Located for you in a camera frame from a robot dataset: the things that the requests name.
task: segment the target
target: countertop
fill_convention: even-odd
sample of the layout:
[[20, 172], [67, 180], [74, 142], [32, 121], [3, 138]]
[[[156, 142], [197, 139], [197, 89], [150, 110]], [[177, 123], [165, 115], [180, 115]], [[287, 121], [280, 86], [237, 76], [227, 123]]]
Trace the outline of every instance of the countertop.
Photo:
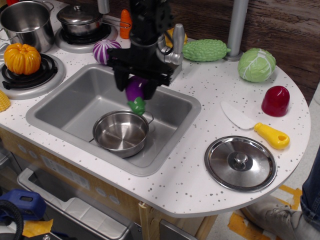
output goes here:
[[[66, 4], [52, 0], [49, 2], [54, 4], [51, 24], [56, 32], [61, 27], [56, 14]], [[129, 40], [121, 39], [119, 36], [116, 40], [122, 48], [130, 46]], [[66, 68], [64, 81], [83, 66], [96, 63], [92, 53], [69, 53], [56, 45], [47, 54], [63, 62]], [[32, 99], [11, 100], [11, 106], [0, 112], [0, 127], [169, 216], [188, 218], [229, 212], [257, 201], [282, 185], [299, 164], [311, 131], [311, 118], [306, 100], [285, 72], [276, 66], [272, 76], [265, 82], [253, 83], [241, 79], [237, 67], [238, 62], [224, 59], [213, 62], [183, 60], [182, 72], [169, 88], [198, 99], [201, 112], [160, 169], [149, 176], [132, 175], [30, 125], [25, 118], [26, 112], [43, 99], [45, 94]], [[261, 109], [266, 91], [273, 86], [284, 86], [290, 93], [289, 111], [283, 117], [269, 116]], [[290, 137], [289, 147], [276, 150], [253, 130], [236, 127], [223, 113], [221, 101], [231, 103], [256, 122], [287, 133]], [[271, 151], [277, 163], [277, 175], [268, 187], [257, 192], [238, 192], [218, 184], [209, 175], [204, 161], [205, 152], [212, 142], [226, 136], [248, 137]]]

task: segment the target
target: stainless steel sink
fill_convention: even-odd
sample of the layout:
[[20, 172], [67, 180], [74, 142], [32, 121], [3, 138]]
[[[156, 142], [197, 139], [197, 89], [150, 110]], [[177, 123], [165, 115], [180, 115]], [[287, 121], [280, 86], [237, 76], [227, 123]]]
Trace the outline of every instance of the stainless steel sink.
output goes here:
[[[155, 173], [167, 159], [201, 110], [197, 99], [165, 87], [158, 87], [145, 109], [154, 116], [142, 151], [120, 158], [99, 147], [93, 126], [102, 115], [129, 110], [125, 91], [120, 92], [113, 71], [90, 64], [34, 105], [26, 114], [29, 124], [71, 143], [131, 174]], [[147, 121], [151, 116], [143, 115]]]

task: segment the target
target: wooden wall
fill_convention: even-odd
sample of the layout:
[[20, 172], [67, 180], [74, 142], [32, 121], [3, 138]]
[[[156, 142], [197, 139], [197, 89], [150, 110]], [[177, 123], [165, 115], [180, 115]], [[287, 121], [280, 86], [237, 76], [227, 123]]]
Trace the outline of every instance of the wooden wall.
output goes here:
[[[96, 0], [60, 0], [68, 4]], [[129, 0], [109, 0], [111, 16], [120, 18]], [[233, 0], [170, 0], [174, 23], [193, 39], [228, 42]], [[320, 80], [320, 1], [249, 0], [241, 50], [268, 50], [298, 85], [309, 104]]]

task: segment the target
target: green bitter melon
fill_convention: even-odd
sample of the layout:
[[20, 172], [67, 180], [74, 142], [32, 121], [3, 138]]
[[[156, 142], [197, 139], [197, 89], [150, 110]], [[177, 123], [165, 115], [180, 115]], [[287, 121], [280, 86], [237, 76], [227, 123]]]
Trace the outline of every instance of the green bitter melon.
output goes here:
[[211, 62], [224, 58], [231, 49], [216, 39], [201, 39], [188, 42], [183, 46], [184, 58], [197, 62]]

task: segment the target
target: cabinet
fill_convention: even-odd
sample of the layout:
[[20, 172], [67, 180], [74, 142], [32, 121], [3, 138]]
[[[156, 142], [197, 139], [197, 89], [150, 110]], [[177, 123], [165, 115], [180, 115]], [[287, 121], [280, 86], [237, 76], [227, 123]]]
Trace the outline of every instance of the cabinet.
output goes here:
[[[88, 204], [95, 201], [97, 206], [104, 206], [115, 214], [124, 217], [125, 221], [136, 225], [135, 231], [142, 234], [143, 240], [160, 239], [161, 220], [183, 229], [199, 240], [205, 240], [217, 218], [215, 215], [192, 218], [168, 216], [118, 189], [111, 183], [91, 175], [87, 171], [3, 128], [0, 128], [0, 138], [7, 150], [25, 160], [26, 164], [22, 168], [28, 167], [34, 171], [41, 170], [41, 172], [52, 175], [75, 189], [79, 196], [85, 196], [86, 200], [84, 201], [87, 201]], [[65, 198], [64, 195], [67, 195], [64, 189], [61, 189], [59, 194], [58, 197], [62, 200]]]

